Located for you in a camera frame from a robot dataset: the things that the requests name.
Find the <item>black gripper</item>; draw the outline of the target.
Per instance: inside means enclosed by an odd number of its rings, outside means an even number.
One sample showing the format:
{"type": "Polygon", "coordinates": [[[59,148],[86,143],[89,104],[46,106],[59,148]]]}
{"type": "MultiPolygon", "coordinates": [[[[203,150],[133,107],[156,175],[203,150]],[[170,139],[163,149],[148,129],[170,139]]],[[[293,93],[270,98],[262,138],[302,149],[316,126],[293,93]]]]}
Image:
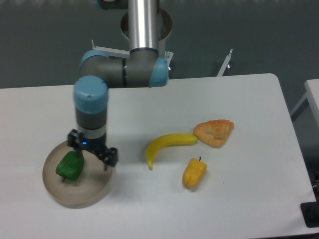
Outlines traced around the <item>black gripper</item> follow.
{"type": "Polygon", "coordinates": [[[95,155],[105,164],[105,171],[110,166],[116,166],[118,162],[118,150],[106,146],[106,134],[99,138],[89,139],[83,132],[72,129],[67,136],[67,145],[73,148],[78,158],[83,158],[83,150],[95,155]]]}

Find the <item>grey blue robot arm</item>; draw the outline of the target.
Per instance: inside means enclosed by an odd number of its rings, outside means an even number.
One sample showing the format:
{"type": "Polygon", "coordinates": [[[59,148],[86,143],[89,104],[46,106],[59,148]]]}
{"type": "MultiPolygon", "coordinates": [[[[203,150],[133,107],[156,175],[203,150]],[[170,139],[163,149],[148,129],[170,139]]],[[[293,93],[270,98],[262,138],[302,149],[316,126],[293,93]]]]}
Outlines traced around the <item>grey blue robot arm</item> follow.
{"type": "Polygon", "coordinates": [[[108,90],[112,88],[163,87],[168,81],[167,61],[159,54],[157,0],[98,0],[104,10],[127,9],[129,57],[111,59],[100,50],[86,52],[79,64],[79,79],[73,88],[77,128],[67,142],[77,155],[85,150],[104,163],[118,162],[116,148],[106,146],[108,90]]]}

